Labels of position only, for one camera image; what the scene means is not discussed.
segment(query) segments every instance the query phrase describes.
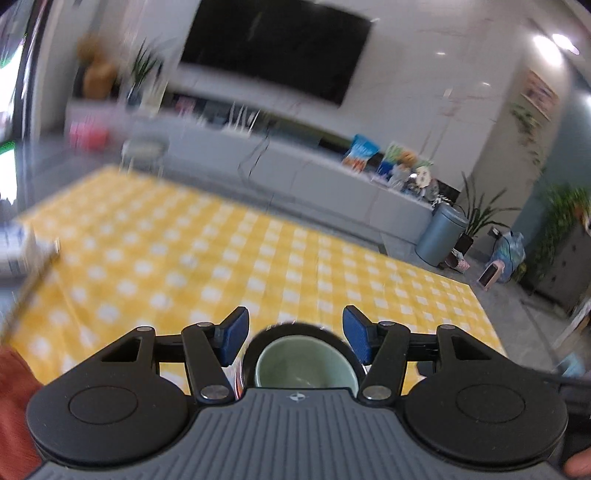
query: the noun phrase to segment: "plastic bag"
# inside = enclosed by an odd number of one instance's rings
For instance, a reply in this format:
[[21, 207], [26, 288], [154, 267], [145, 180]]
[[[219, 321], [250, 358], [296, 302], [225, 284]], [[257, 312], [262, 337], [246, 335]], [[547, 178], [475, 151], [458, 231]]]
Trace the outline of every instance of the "plastic bag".
[[495, 249], [491, 260], [486, 268], [495, 260], [501, 260], [505, 264], [505, 269], [499, 277], [499, 282], [506, 283], [513, 275], [513, 272], [525, 260], [525, 249], [523, 248], [523, 234], [520, 232], [507, 232], [495, 243]]
[[343, 165], [347, 165], [353, 171], [363, 171], [368, 160], [379, 152], [379, 147], [363, 135], [355, 135], [351, 148], [343, 159]]

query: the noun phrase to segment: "chair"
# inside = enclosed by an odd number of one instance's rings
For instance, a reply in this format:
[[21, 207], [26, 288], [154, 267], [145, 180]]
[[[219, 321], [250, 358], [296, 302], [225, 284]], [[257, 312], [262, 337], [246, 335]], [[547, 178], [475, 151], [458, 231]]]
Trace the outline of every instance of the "chair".
[[130, 138], [123, 144], [121, 149], [121, 165], [119, 171], [125, 168], [129, 162], [127, 173], [134, 166], [148, 166], [150, 171], [158, 167], [158, 178], [162, 177], [164, 171], [164, 156], [168, 151], [169, 141], [154, 137]]

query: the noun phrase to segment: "wall-mounted tv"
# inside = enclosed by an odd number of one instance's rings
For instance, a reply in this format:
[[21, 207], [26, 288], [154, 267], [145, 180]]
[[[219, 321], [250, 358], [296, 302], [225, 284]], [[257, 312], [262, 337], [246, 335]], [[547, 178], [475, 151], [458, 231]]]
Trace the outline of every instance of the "wall-mounted tv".
[[201, 0], [182, 60], [340, 105], [371, 22], [302, 0]]

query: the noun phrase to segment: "trash can lid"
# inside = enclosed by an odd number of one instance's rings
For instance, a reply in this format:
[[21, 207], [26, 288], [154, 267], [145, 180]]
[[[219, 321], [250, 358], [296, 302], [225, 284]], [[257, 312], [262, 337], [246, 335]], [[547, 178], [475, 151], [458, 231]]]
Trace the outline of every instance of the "trash can lid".
[[449, 205], [441, 204], [438, 213], [446, 217], [448, 220], [451, 220], [456, 225], [464, 228], [468, 226], [468, 219], [466, 216]]

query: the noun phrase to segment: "gray cabinet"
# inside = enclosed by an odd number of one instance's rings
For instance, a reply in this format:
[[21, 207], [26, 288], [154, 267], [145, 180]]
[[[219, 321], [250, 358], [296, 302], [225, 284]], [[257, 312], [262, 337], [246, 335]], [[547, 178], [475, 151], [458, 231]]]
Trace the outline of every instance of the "gray cabinet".
[[577, 224], [560, 247], [536, 291], [567, 312], [576, 307], [591, 283], [591, 236]]

